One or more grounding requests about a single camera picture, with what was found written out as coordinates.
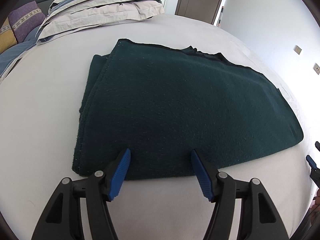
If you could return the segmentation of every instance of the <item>folded green cloth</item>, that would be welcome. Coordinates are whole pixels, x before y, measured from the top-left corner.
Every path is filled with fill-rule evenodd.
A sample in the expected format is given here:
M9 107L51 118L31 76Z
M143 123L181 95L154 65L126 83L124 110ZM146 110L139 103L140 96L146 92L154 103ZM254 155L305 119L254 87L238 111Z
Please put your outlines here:
M302 139L294 112L263 74L221 53L122 39L92 60L72 169L90 175L130 148L128 180L190 176L194 148L222 168Z

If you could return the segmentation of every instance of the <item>person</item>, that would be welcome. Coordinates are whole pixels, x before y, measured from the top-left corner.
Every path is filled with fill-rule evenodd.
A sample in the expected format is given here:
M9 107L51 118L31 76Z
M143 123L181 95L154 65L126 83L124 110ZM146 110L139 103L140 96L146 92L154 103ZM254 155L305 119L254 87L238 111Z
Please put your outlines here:
M312 205L310 211L311 211L310 220L311 220L311 225L312 225L314 223L314 221L316 220L316 217L320 211L320 189L318 189L318 191L317 191L315 203L314 203L314 205Z

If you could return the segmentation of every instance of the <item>bed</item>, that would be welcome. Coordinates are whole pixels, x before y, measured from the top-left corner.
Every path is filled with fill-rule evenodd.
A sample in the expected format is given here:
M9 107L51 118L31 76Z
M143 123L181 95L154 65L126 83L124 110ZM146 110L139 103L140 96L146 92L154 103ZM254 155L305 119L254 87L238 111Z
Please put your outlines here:
M280 89L300 122L303 141L220 170L234 179L259 178L291 236L316 190L305 156L320 161L299 103L282 79L232 35L207 23L161 14L142 22L82 30L36 45L1 83L0 210L17 237L31 238L63 177L81 178L71 165L90 62L95 54L110 53L120 38L175 49L191 45L210 54L221 52L230 62L263 73ZM84 233L90 239L85 202L82 204ZM119 239L141 240L202 239L213 211L196 177L125 181L108 207ZM236 202L229 239L236 239L239 214L240 202Z

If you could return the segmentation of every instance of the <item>dark green fabric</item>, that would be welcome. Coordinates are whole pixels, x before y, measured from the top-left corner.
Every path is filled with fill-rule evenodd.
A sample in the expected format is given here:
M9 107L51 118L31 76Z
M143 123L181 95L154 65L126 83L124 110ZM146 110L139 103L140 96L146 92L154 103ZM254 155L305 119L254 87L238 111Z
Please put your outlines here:
M122 39L107 59L92 60L73 170L87 176L128 147L126 179L189 176L193 148L221 168L302 139L295 114L263 74L221 53Z

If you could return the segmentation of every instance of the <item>purple cushion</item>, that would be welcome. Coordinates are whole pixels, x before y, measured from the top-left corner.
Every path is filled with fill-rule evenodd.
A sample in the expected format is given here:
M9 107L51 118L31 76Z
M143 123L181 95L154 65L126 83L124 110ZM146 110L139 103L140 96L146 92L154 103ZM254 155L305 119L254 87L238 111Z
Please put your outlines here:
M8 18L14 36L18 43L21 43L29 32L43 22L45 15L38 8L36 1L33 1L12 11Z

